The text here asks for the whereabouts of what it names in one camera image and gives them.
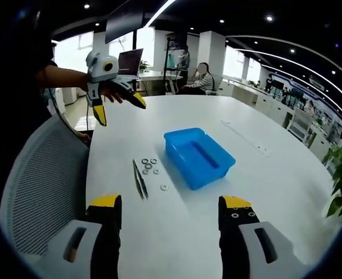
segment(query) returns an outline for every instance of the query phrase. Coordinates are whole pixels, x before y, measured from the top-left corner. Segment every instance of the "light strip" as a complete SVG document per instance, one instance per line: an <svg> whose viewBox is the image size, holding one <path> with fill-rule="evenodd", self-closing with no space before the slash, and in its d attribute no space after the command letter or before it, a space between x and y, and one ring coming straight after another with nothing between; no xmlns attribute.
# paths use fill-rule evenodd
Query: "light strip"
<svg viewBox="0 0 342 279"><path fill-rule="evenodd" d="M285 71L276 69L276 68L274 68L274 67L270 67L270 66L268 66L268 65L262 65L262 66L263 66L263 67L270 68L270 69L273 69L273 70L276 70L276 71L281 71L282 73L287 74L287 75L290 76L290 77L294 77L294 78L296 78L296 79L302 81L302 82L303 82L304 84L306 84L307 86L310 86L311 88L317 90L319 93L321 93L323 96L325 96L328 100L330 100L330 101L332 102L332 104L334 104L336 107L338 107L338 108L342 111L342 108L341 108L338 104L336 104L334 100L332 100L331 98L329 98L326 94L324 94L322 91L320 91L319 89L317 89L317 88L316 88L315 86L313 86L312 84L307 83L306 81L304 81L304 80L302 80L302 79L300 79L300 78L298 78L298 77L295 77L295 76L292 75L292 74L286 73Z"/></svg>
<svg viewBox="0 0 342 279"><path fill-rule="evenodd" d="M316 74L317 76L321 77L322 79L324 79L325 81L327 81L329 84L331 84L335 89L337 89L341 94L342 94L342 90L339 89L339 87L335 86L330 80L326 79L324 76L322 76L321 74L318 74L316 71L314 70L311 70L310 68L307 68L306 66L304 65L301 65L295 61L292 61L292 60L289 60L287 58L283 58L283 57L280 57L280 56L277 56L277 55L274 55L274 54L270 54L270 53L266 53L266 52L261 52L261 51L252 51L250 49L239 49L239 48L235 48L236 51L247 51L247 52L254 52L254 53L260 53L260 54L265 54L265 55L269 55L269 56L272 56L272 57L275 57L275 58L279 58L281 60L285 60L285 61L288 61L288 62L291 62L293 64L296 64L297 66L300 66L302 68L305 68L307 69L308 71L311 71L312 73Z"/></svg>
<svg viewBox="0 0 342 279"><path fill-rule="evenodd" d="M159 10L152 16L152 18L146 23L145 27L149 27L150 24L153 23L154 20L157 19L157 17L160 16L161 13L163 13L169 6L173 4L176 0L168 0L166 3L163 4L162 7L160 7Z"/></svg>

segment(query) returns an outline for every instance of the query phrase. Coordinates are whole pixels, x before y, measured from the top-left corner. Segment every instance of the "metal washer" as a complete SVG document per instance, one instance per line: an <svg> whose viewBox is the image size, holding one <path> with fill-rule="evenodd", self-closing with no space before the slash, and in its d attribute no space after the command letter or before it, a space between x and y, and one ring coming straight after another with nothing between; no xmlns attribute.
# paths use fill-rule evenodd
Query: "metal washer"
<svg viewBox="0 0 342 279"><path fill-rule="evenodd" d="M145 169L147 169L147 170L151 170L152 167L153 167L152 164L149 164L149 163L145 164Z"/></svg>

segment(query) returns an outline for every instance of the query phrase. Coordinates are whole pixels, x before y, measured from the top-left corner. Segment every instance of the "window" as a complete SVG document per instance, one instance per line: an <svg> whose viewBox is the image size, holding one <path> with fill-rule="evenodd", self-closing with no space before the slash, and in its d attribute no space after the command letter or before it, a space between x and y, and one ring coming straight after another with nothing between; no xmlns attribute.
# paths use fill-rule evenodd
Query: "window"
<svg viewBox="0 0 342 279"><path fill-rule="evenodd" d="M261 65L256 60L250 58L248 66L247 80L254 81L255 83L260 80Z"/></svg>
<svg viewBox="0 0 342 279"><path fill-rule="evenodd" d="M154 34L153 27L137 30L137 48L143 48L141 60L147 61L150 67L154 64ZM109 55L119 57L119 53L132 50L133 32L115 39L109 43Z"/></svg>
<svg viewBox="0 0 342 279"><path fill-rule="evenodd" d="M119 53L132 50L133 37L133 32L130 32L111 41L109 43L109 55L118 58Z"/></svg>
<svg viewBox="0 0 342 279"><path fill-rule="evenodd" d="M153 27L137 30L137 48L143 48L142 60L147 61L149 67L154 66L154 35Z"/></svg>
<svg viewBox="0 0 342 279"><path fill-rule="evenodd" d="M55 62L61 68L87 72L85 58L92 50L93 32L60 41L55 47Z"/></svg>
<svg viewBox="0 0 342 279"><path fill-rule="evenodd" d="M244 54L227 46L224 61L223 75L228 77L242 78Z"/></svg>

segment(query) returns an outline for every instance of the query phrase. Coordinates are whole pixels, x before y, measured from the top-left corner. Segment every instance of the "laptop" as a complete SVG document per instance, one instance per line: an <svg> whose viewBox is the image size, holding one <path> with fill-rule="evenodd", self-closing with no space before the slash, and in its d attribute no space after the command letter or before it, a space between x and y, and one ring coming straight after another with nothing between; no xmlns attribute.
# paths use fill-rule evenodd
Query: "laptop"
<svg viewBox="0 0 342 279"><path fill-rule="evenodd" d="M118 75L126 80L136 80L140 68L143 48L126 51L119 54Z"/></svg>

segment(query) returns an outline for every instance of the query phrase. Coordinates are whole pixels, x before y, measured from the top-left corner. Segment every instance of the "floor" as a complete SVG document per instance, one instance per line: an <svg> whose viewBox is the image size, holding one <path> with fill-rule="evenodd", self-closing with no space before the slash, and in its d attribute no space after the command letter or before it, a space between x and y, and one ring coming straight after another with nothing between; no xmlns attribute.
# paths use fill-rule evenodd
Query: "floor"
<svg viewBox="0 0 342 279"><path fill-rule="evenodd" d="M64 113L68 123L77 131L93 130L95 128L95 118L92 108L88 108L88 129L86 122L87 115L87 100L85 96L78 98L74 103L65 106Z"/></svg>

